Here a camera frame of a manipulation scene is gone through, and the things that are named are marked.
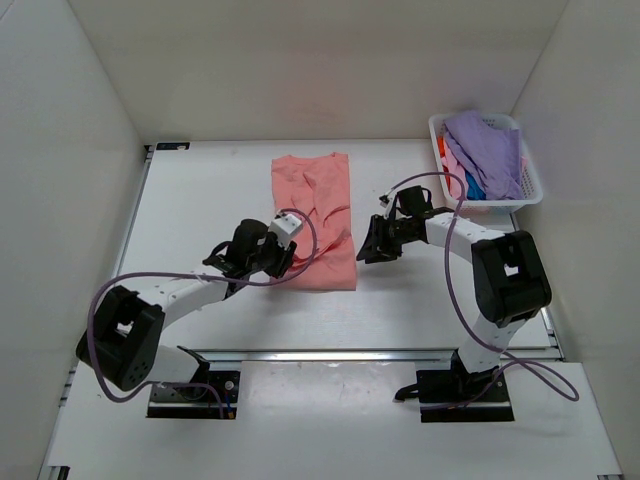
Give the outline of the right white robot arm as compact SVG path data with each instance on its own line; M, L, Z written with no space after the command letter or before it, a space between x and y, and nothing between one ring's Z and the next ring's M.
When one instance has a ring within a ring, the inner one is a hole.
M452 354L449 368L399 390L395 398L423 398L447 407L469 403L498 379L500 360L515 333L551 301L534 239L523 230L489 229L449 208L436 208L424 187L389 191L380 202L385 210L371 217L357 261L395 261L404 245L414 242L441 247L446 257L456 255L471 265L479 310L475 323L463 325L468 338Z

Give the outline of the salmon pink t shirt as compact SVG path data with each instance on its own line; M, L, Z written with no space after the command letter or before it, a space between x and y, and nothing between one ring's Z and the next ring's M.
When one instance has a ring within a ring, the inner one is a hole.
M272 161L271 179L275 208L304 212L317 236L313 246L308 225L296 236L288 272L297 277L282 286L316 292L355 290L349 157L337 152L315 158L287 155Z

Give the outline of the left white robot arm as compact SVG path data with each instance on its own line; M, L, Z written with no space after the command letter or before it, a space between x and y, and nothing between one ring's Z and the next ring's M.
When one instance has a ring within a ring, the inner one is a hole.
M270 224L244 219L231 240L211 251L186 278L175 278L142 291L117 285L108 290L93 317L94 354L87 334L76 346L77 358L98 361L103 378L124 392L146 383L175 385L188 398L209 385L208 362L185 347L160 344L164 329L187 315L222 302L245 287L254 274L280 279L292 267L294 238L303 222L291 213Z

